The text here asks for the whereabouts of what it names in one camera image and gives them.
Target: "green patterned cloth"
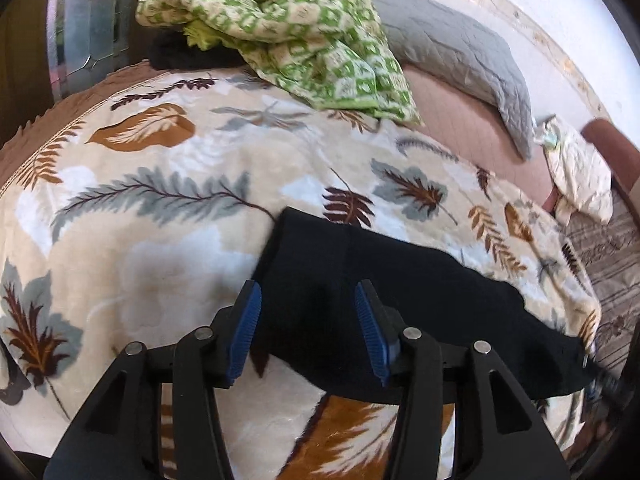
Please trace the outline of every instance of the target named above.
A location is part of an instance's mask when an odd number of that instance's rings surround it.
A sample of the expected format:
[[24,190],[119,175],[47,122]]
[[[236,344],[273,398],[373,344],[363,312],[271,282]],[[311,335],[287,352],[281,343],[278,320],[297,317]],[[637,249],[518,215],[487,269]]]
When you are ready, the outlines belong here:
[[420,122],[371,0],[140,0],[136,19],[185,25],[203,50],[236,48],[261,78],[315,108]]

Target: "blanket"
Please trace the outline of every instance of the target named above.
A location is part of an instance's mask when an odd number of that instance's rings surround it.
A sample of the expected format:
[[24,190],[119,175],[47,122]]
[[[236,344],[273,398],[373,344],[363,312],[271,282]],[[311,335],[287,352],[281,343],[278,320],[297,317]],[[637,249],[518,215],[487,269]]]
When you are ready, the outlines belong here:
[[258,75],[314,108],[419,123],[371,0],[140,0],[141,25],[185,25],[190,44],[220,41]]
[[[0,188],[0,337],[32,386],[2,406],[11,427],[33,397],[38,417],[46,404],[68,423],[128,342],[209,324],[286,206],[443,250],[593,342],[600,305],[584,268],[515,186],[393,121],[313,110],[249,72],[165,73],[79,116]],[[327,397],[273,356],[216,397],[238,478],[382,474],[397,406]],[[540,399],[561,447],[581,403]],[[452,420],[449,407],[443,457]]]

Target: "black cloth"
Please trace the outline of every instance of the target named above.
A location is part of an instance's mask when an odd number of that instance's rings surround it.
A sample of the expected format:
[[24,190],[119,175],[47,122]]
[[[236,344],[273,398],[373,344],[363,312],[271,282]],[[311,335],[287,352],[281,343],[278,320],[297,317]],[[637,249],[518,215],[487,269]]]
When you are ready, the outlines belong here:
[[208,70],[246,65],[240,53],[221,44],[200,50],[187,45],[180,30],[160,30],[149,46],[149,64],[156,70]]
[[531,399],[570,394],[588,377],[584,349],[532,316],[509,283],[496,282],[436,249],[285,209],[253,279],[262,313],[252,345],[260,371],[267,352],[330,394],[399,404],[370,366],[354,290],[370,279],[386,306],[437,341],[491,343]]

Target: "gray quilted pillow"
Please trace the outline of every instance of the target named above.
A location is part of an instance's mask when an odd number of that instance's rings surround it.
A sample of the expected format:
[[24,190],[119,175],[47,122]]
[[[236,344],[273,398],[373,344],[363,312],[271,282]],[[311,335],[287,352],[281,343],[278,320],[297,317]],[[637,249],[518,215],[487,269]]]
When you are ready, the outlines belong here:
[[518,152],[531,158],[529,91],[503,38],[431,0],[374,0],[374,5],[400,63],[410,62],[497,107]]

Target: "gray leaf print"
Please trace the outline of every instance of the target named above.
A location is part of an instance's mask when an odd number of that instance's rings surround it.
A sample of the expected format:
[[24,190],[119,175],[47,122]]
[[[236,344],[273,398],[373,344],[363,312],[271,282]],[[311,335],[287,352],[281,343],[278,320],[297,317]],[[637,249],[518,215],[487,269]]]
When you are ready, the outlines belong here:
[[545,324],[553,330],[566,334],[566,320],[558,317],[558,313],[554,308],[551,309],[551,320],[545,321]]
[[543,286],[547,278],[560,272],[560,262],[554,258],[542,258],[538,263],[538,283]]
[[276,114],[271,112],[273,105],[269,106],[266,110],[242,110],[240,108],[231,108],[224,106],[222,108],[213,108],[211,110],[215,114],[234,114],[239,117],[230,119],[224,126],[219,128],[223,131],[235,131],[245,126],[246,124],[253,124],[254,126],[260,126],[263,128],[282,128],[283,130],[289,130],[295,132],[301,128],[306,128],[306,124],[302,121],[296,121],[300,117],[306,117],[308,112],[296,112],[293,114]]
[[52,222],[52,238],[58,241],[60,230],[75,218],[93,211],[126,211],[138,206],[138,216],[151,216],[162,226],[175,219],[201,221],[235,214],[242,206],[257,209],[273,220],[265,208],[247,201],[249,173],[235,183],[222,175],[208,178],[201,186],[192,179],[173,173],[167,179],[159,168],[138,168],[122,180],[102,184],[83,191],[56,213]]
[[69,418],[50,378],[62,374],[78,357],[82,330],[51,312],[51,273],[34,278],[24,287],[9,260],[0,280],[0,333],[7,348],[43,395],[50,391]]
[[531,200],[527,200],[526,202],[524,202],[521,198],[515,200],[513,202],[513,205],[516,207],[526,207],[527,209],[533,208],[533,202]]
[[264,79],[260,79],[257,74],[249,70],[242,70],[242,72],[227,78],[226,82],[231,83],[239,90],[266,90],[273,86],[271,83]]
[[389,164],[371,159],[371,169],[382,180],[373,194],[388,202],[404,205],[402,213],[409,220],[424,222],[442,210],[458,225],[458,221],[442,205],[447,199],[447,187],[429,180],[419,168],[412,166],[403,173]]
[[426,140],[421,139],[415,139],[413,137],[403,137],[402,139],[396,140],[396,148],[398,149],[398,152],[402,153],[404,156],[407,156],[407,148],[420,148],[422,150],[427,150],[428,152],[436,153],[442,158],[446,158],[447,160],[460,162],[460,159],[457,157],[457,155],[454,155],[447,150],[443,150],[441,147],[436,146],[431,142],[427,142]]

